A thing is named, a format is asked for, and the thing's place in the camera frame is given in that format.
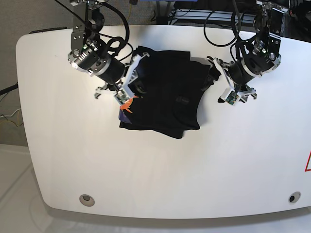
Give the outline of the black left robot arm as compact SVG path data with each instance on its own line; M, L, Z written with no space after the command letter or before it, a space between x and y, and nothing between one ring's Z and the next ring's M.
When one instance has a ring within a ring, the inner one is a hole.
M236 1L233 1L234 12L231 15L231 30L234 39L227 44L230 49L231 62L208 56L211 63L208 77L224 77L228 88L219 97L219 103L235 105L247 102L249 96L257 98L256 90L248 86L255 77L275 70L281 62L279 53L283 7L271 1L259 0L260 12L253 20L256 34L249 39L241 39L242 16Z

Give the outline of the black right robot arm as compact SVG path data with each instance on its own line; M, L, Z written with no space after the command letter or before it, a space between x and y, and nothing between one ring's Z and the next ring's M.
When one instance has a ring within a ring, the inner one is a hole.
M139 78L137 67L140 61L148 56L129 54L131 61L123 63L118 60L119 52L130 46L130 29L126 17L114 6L104 0L72 0L70 1L74 16L71 33L71 51L69 63L77 70L96 76L105 82L100 92L109 89L115 92L115 97L124 102L134 96L146 93ZM100 8L104 6L116 13L122 20L125 36L109 36L101 33L104 26L104 16Z

